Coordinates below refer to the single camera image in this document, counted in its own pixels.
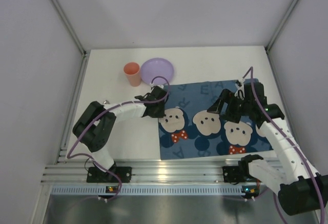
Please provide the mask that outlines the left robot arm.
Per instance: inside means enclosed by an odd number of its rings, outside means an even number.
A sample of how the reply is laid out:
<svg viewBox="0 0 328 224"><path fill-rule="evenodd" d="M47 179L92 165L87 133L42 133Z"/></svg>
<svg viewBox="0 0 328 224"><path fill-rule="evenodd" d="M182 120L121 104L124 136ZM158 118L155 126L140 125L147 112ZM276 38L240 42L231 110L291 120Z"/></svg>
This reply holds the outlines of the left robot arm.
<svg viewBox="0 0 328 224"><path fill-rule="evenodd" d="M136 96L133 100L120 104L102 105L97 101L91 102L81 117L75 123L72 133L77 142L67 154L67 158L74 158L73 151L78 143L87 147L84 156L104 173L113 174L115 161L110 155L106 144L115 123L133 118L163 118L168 91L161 86L154 86L144 96Z"/></svg>

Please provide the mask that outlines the salmon plastic cup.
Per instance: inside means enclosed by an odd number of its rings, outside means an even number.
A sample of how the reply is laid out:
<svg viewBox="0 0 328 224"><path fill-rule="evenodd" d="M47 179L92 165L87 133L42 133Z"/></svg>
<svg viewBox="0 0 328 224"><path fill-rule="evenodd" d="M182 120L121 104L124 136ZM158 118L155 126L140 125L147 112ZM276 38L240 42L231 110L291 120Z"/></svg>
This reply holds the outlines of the salmon plastic cup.
<svg viewBox="0 0 328 224"><path fill-rule="evenodd" d="M138 87L141 84L140 66L138 63L127 63L124 66L124 73L132 87Z"/></svg>

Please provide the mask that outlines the purple plastic plate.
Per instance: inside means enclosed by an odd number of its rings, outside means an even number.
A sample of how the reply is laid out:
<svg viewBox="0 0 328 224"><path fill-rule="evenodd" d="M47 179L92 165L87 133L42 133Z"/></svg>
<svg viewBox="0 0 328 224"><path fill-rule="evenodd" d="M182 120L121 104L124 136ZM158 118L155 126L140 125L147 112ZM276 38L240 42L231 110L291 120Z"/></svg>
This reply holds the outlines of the purple plastic plate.
<svg viewBox="0 0 328 224"><path fill-rule="evenodd" d="M156 85L164 85L168 81L169 83L172 81L174 77L174 67L170 61L168 61L165 58L152 58L147 61L145 61L141 68L141 80L148 84L152 83L153 78L157 76L164 77L162 78L156 78L153 83Z"/></svg>

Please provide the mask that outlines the blue cartoon placemat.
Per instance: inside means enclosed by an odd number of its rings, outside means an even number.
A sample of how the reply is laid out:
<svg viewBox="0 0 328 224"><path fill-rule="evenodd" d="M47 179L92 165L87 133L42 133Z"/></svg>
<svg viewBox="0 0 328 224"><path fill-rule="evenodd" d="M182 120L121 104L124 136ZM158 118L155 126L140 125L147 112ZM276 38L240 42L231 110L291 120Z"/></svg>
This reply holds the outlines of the blue cartoon placemat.
<svg viewBox="0 0 328 224"><path fill-rule="evenodd" d="M165 114L158 120L162 160L259 153L272 150L247 117L239 123L207 112L223 89L235 92L235 81L202 82L169 87Z"/></svg>

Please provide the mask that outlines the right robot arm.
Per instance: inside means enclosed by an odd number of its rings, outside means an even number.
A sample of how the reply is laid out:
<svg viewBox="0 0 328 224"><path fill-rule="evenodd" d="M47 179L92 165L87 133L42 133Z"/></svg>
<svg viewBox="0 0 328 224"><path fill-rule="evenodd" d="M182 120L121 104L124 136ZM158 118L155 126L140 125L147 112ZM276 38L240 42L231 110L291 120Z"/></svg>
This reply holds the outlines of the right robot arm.
<svg viewBox="0 0 328 224"><path fill-rule="evenodd" d="M244 84L237 81L238 91L223 89L209 108L226 122L238 124L247 116L267 138L283 172L274 169L259 155L247 155L238 165L247 178L263 182L278 197L282 209L289 215L321 210L327 204L327 175L321 175L308 162L295 141L282 110L277 104L268 104L262 83Z"/></svg>

